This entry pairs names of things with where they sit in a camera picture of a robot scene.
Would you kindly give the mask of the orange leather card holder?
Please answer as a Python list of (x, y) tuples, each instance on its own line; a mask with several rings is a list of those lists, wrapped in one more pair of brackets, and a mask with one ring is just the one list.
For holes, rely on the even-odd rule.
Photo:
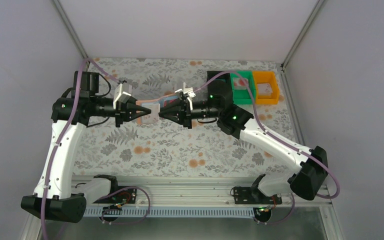
[(141, 116), (137, 119), (138, 125), (143, 124), (154, 124), (157, 123), (160, 119), (159, 112), (162, 107), (165, 107), (168, 103), (176, 100), (178, 96), (176, 94), (164, 95), (159, 98), (149, 99), (149, 100), (137, 100), (136, 105), (147, 108), (151, 110), (151, 113)]

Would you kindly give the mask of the red credit card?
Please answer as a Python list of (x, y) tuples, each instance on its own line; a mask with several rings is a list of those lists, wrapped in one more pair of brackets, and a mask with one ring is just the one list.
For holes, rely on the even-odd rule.
[(166, 105), (168, 105), (169, 103), (171, 103), (171, 102), (173, 102), (173, 101), (175, 101), (175, 100), (177, 100), (177, 99), (178, 99), (178, 97), (175, 96), (175, 95), (173, 95), (173, 96), (168, 96), (168, 97), (166, 97), (166, 98), (163, 99), (163, 101), (162, 101), (162, 106), (165, 107)]

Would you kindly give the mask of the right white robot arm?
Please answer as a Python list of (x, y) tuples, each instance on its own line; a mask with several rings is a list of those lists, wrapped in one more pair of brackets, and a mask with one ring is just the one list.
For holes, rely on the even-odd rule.
[(256, 112), (234, 104), (233, 91), (227, 80), (221, 77), (235, 71), (221, 71), (202, 86), (207, 89), (208, 99), (193, 101), (197, 88), (183, 86), (176, 90), (178, 98), (159, 110), (159, 117), (190, 129), (192, 120), (216, 118), (216, 124), (226, 135), (251, 143), (269, 153), (290, 173), (283, 176), (263, 174), (254, 182), (254, 188), (262, 195), (294, 193), (300, 198), (312, 201), (328, 176), (326, 151), (317, 146), (300, 145), (263, 125)]

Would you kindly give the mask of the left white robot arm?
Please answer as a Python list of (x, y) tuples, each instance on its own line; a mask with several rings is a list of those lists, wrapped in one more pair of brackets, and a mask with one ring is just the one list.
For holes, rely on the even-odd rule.
[(80, 140), (91, 117), (114, 119), (116, 127), (149, 115), (149, 108), (137, 105), (127, 83), (115, 89), (113, 98), (99, 94), (100, 74), (76, 71), (73, 87), (52, 106), (52, 135), (45, 166), (33, 194), (20, 206), (42, 221), (78, 223), (86, 208), (109, 203), (112, 209), (135, 202), (132, 187), (121, 189), (117, 178), (99, 174), (91, 181), (72, 186), (72, 174)]

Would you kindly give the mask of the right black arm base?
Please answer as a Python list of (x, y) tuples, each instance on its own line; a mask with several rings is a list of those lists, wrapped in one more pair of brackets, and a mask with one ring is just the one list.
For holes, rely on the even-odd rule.
[(267, 205), (254, 207), (253, 216), (257, 223), (268, 224), (273, 209), (278, 204), (282, 204), (283, 200), (280, 195), (267, 196), (258, 189), (265, 176), (265, 174), (259, 175), (251, 186), (234, 186), (229, 194), (234, 198), (236, 205)]

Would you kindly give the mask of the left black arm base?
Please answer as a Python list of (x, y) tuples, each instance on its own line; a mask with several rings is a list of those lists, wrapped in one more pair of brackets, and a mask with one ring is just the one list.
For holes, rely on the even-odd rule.
[[(109, 181), (109, 193), (107, 193), (103, 198), (99, 198), (94, 203), (104, 203), (110, 204), (102, 209), (102, 214), (106, 210), (122, 210), (122, 207), (125, 204), (134, 204), (136, 202), (137, 189), (129, 188), (121, 191), (121, 189), (126, 188), (118, 184), (116, 176), (98, 174), (93, 177), (94, 179), (106, 179)], [(103, 221), (103, 223), (111, 223), (117, 219), (117, 217), (104, 217), (100, 215), (98, 218)]]

